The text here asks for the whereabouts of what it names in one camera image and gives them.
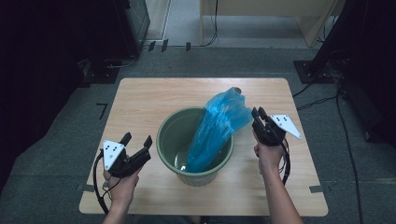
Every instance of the blue plastic bag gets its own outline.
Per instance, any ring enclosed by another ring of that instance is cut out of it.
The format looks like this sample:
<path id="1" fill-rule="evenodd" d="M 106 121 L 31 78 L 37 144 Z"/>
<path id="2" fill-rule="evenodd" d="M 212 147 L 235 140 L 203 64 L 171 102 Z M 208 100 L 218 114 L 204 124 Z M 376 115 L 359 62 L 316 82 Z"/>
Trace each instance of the blue plastic bag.
<path id="1" fill-rule="evenodd" d="M 186 171 L 202 172 L 219 154 L 233 133 L 251 121 L 245 96 L 230 88 L 210 99 L 191 142 Z"/>

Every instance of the green bucket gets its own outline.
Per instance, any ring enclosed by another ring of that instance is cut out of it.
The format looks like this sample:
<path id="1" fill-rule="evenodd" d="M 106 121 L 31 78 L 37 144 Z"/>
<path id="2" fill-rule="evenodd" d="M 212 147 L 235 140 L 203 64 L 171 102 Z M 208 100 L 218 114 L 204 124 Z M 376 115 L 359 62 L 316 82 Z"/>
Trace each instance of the green bucket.
<path id="1" fill-rule="evenodd" d="M 163 163 L 178 178 L 190 186 L 203 186 L 214 180 L 218 171 L 227 163 L 233 154 L 233 136 L 226 142 L 219 155 L 201 173 L 183 171 L 187 150 L 199 125 L 203 113 L 201 107 L 180 109 L 163 121 L 157 134 L 157 150 Z"/>

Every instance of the forearm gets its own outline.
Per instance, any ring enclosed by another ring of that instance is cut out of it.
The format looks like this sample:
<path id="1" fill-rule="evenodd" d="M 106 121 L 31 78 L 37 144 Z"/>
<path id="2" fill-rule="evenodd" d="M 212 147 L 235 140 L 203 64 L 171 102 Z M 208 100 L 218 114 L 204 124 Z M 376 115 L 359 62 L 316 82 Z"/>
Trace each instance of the forearm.
<path id="1" fill-rule="evenodd" d="M 104 224 L 123 224 L 125 223 L 129 205 L 112 203 L 108 214 L 103 221 Z"/>
<path id="2" fill-rule="evenodd" d="M 277 169 L 263 173 L 265 191 L 273 223 L 303 223 Z"/>

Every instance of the person's arm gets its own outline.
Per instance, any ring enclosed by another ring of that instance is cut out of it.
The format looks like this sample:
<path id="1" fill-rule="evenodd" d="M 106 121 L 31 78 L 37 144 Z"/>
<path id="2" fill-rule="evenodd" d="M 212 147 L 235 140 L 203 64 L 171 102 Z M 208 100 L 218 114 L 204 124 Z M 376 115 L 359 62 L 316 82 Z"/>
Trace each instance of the person's arm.
<path id="1" fill-rule="evenodd" d="M 104 224 L 123 224 L 125 223 L 126 216 L 128 214 L 129 206 L 134 199 L 134 189 L 136 187 L 137 182 L 139 181 L 139 172 L 142 168 L 138 171 L 134 172 L 133 175 L 124 177 L 120 180 L 116 177 L 111 177 L 107 171 L 104 171 L 104 177 L 108 180 L 108 187 L 111 194 L 111 205 L 110 209 L 108 210 L 108 214 L 103 221 Z"/>
<path id="2" fill-rule="evenodd" d="M 254 151 L 259 156 L 259 168 L 265 184 L 272 222 L 275 224 L 303 223 L 280 179 L 278 169 L 283 156 L 283 148 L 281 146 L 268 147 L 258 141 Z"/>

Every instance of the table top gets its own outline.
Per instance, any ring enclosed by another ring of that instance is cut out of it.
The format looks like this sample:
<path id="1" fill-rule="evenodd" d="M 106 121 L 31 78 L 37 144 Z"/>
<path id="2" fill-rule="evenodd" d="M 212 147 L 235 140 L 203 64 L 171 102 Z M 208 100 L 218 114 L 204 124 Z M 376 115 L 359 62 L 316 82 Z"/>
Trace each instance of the table top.
<path id="1" fill-rule="evenodd" d="M 311 192 L 320 186 L 312 157 L 304 138 L 289 84 L 284 78 L 125 78 L 121 81 L 107 124 L 98 143 L 120 141 L 127 132 L 132 140 L 126 147 L 133 155 L 142 148 L 148 135 L 153 144 L 151 160 L 139 176 L 130 214 L 196 216 L 268 216 L 265 187 L 253 151 L 256 141 L 251 123 L 234 134 L 234 149 L 218 176 L 203 187 L 182 183 L 158 156 L 157 132 L 173 112 L 188 106 L 204 106 L 216 94 L 238 87 L 246 96 L 246 106 L 262 106 L 268 115 L 287 114 L 299 130 L 299 140 L 287 133 L 291 170 L 286 188 L 301 216 L 326 216 L 328 207 L 323 192 Z M 98 164 L 98 183 L 104 183 L 103 164 Z M 92 171 L 87 185 L 92 185 Z M 107 207 L 110 200 L 106 198 Z M 94 192 L 84 191 L 79 210 L 103 214 Z"/>

